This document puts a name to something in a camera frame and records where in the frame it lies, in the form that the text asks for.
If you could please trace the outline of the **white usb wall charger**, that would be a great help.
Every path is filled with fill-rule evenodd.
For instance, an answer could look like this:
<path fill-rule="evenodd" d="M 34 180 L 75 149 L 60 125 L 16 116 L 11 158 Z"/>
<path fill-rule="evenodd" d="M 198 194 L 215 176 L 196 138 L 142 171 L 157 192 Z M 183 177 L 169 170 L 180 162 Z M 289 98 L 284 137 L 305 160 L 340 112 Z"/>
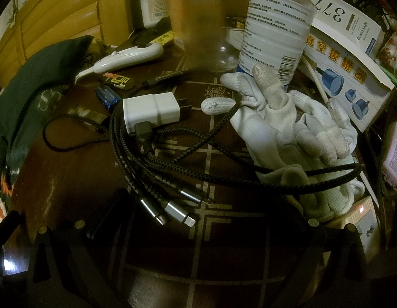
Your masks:
<path fill-rule="evenodd" d="M 148 94 L 122 100 L 123 117 L 128 133 L 143 122 L 155 126 L 179 122 L 191 113 L 187 99 L 176 99 L 172 92 Z"/>

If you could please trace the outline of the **white box numbered 377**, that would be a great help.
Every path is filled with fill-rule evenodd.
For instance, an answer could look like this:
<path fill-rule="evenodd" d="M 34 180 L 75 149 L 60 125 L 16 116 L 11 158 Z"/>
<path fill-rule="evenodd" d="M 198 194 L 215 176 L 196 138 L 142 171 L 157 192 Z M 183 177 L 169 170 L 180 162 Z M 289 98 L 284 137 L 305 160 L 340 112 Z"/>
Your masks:
<path fill-rule="evenodd" d="M 341 35 L 370 58 L 379 52 L 384 32 L 381 26 L 342 0 L 311 0 L 316 7 L 313 26 L 327 35 Z"/>

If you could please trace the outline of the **clear plastic water bottle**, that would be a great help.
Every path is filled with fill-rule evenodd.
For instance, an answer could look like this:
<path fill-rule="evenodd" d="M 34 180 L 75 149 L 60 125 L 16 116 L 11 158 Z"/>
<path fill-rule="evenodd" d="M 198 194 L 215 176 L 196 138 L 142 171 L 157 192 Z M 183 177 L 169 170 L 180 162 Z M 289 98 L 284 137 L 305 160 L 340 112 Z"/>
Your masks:
<path fill-rule="evenodd" d="M 288 85 L 315 14 L 311 0 L 249 0 L 237 70 L 253 75 L 255 64 L 263 64 Z"/>

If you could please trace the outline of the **amber glass jar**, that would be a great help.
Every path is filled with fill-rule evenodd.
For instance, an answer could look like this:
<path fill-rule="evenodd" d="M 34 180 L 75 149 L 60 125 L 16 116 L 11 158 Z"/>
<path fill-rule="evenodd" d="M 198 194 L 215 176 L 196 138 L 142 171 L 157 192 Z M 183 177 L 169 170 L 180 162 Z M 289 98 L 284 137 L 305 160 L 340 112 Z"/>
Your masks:
<path fill-rule="evenodd" d="M 237 65 L 238 50 L 226 39 L 223 0 L 168 0 L 174 44 L 192 66 L 227 72 Z"/>

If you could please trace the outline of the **white handheld device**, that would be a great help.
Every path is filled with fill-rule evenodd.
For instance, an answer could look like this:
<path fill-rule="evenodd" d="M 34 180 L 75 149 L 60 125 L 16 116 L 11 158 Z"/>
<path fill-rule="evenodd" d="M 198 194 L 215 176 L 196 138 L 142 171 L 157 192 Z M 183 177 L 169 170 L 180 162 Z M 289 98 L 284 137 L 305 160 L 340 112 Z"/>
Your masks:
<path fill-rule="evenodd" d="M 103 74 L 121 68 L 137 65 L 154 59 L 163 54 L 163 46 L 157 42 L 146 45 L 138 45 L 113 52 L 97 61 L 92 67 L 79 72 L 75 77 L 75 83 L 91 74 Z"/>

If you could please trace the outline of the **white pill bottle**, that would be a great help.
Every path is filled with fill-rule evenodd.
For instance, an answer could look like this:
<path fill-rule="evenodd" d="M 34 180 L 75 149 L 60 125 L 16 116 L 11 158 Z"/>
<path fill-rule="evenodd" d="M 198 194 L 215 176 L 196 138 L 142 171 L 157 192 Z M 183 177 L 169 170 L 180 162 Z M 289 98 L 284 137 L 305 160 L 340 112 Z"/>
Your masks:
<path fill-rule="evenodd" d="M 143 25 L 153 28 L 157 23 L 169 16 L 168 0 L 140 0 Z"/>

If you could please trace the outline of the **white work glove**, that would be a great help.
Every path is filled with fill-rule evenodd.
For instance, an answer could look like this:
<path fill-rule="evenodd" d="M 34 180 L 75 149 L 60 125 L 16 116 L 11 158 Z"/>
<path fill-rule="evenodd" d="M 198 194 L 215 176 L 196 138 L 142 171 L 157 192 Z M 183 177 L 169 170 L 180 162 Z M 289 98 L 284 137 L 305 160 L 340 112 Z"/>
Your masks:
<path fill-rule="evenodd" d="M 238 104 L 230 123 L 257 166 L 277 170 L 300 165 L 304 170 L 311 169 L 294 136 L 296 106 L 272 68 L 256 64 L 251 76 L 243 72 L 226 73 L 221 76 L 221 83 L 242 98 L 210 97 L 202 101 L 201 110 L 216 116 Z"/>
<path fill-rule="evenodd" d="M 310 170 L 351 164 L 352 152 L 357 145 L 357 131 L 338 100 L 331 98 L 327 104 L 322 105 L 298 90 L 288 94 L 297 110 L 294 136 L 306 154 Z M 316 184 L 341 176 L 339 172 L 331 172 L 307 177 L 309 170 L 304 170 L 300 165 L 291 166 L 296 168 L 284 177 L 286 182 L 294 179 L 296 184 Z M 365 190 L 362 182 L 352 179 L 331 189 L 306 195 L 297 194 L 291 200 L 300 204 L 311 218 L 326 222 L 349 212 Z"/>

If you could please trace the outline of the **yellow black small packet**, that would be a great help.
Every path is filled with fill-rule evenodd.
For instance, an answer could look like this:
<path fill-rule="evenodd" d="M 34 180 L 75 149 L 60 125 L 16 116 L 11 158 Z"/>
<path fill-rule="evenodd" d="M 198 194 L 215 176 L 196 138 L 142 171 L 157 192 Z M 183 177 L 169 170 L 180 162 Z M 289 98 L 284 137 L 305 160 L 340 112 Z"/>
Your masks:
<path fill-rule="evenodd" d="M 129 90 L 135 86 L 135 80 L 128 76 L 106 72 L 102 74 L 101 80 L 108 85 L 121 90 Z"/>

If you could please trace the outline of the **blue lighter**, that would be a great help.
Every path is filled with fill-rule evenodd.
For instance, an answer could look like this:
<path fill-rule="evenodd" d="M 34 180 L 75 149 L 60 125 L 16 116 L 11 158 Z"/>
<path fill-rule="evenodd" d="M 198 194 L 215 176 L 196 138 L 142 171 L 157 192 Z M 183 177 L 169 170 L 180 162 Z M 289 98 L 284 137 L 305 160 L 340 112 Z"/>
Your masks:
<path fill-rule="evenodd" d="M 121 100 L 121 97 L 107 85 L 97 87 L 95 94 L 108 110 L 115 107 Z"/>

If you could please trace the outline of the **dark green patterned blanket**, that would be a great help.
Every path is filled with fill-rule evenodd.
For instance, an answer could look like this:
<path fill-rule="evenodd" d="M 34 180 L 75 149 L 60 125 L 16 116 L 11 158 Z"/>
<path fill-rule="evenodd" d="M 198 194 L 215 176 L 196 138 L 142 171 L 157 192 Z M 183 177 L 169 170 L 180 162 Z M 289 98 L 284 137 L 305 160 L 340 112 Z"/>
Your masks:
<path fill-rule="evenodd" d="M 84 35 L 33 54 L 0 93 L 0 222 L 33 141 L 64 89 L 74 83 L 94 40 Z"/>

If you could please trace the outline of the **white cupping set box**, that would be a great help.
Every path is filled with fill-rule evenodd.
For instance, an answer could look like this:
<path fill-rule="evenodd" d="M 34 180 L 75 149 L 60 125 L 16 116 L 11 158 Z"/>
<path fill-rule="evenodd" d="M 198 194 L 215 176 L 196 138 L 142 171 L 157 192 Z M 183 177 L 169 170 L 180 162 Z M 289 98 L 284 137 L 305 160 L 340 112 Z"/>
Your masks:
<path fill-rule="evenodd" d="M 333 31 L 315 28 L 306 39 L 298 69 L 317 81 L 328 97 L 338 99 L 357 129 L 364 132 L 389 101 L 394 85 L 369 56 Z"/>

